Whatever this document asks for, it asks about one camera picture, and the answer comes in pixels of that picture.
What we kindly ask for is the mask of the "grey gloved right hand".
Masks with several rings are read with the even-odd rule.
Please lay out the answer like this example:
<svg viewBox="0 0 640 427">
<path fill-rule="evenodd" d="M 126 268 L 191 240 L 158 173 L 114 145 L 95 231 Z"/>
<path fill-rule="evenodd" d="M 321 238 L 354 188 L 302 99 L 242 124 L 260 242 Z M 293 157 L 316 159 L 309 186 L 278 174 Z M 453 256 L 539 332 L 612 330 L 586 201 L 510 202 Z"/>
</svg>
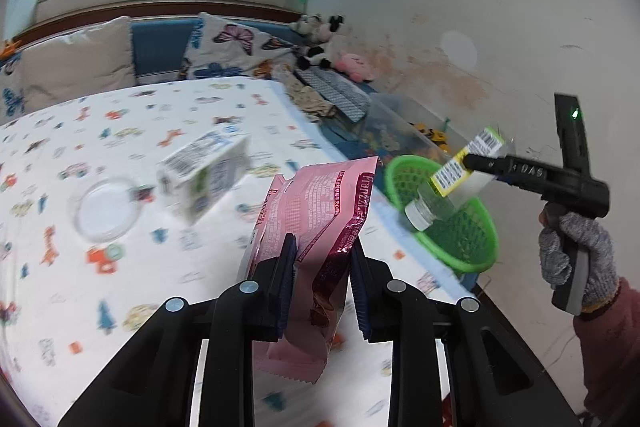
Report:
<svg viewBox="0 0 640 427">
<path fill-rule="evenodd" d="M 611 235 L 599 222 L 588 219 L 559 205 L 548 202 L 539 216 L 542 231 L 538 236 L 542 278 L 556 289 L 568 282 L 573 269 L 562 246 L 567 237 L 589 255 L 589 273 L 582 293 L 581 314 L 594 313 L 607 306 L 616 296 L 620 278 L 617 275 Z"/>
</svg>

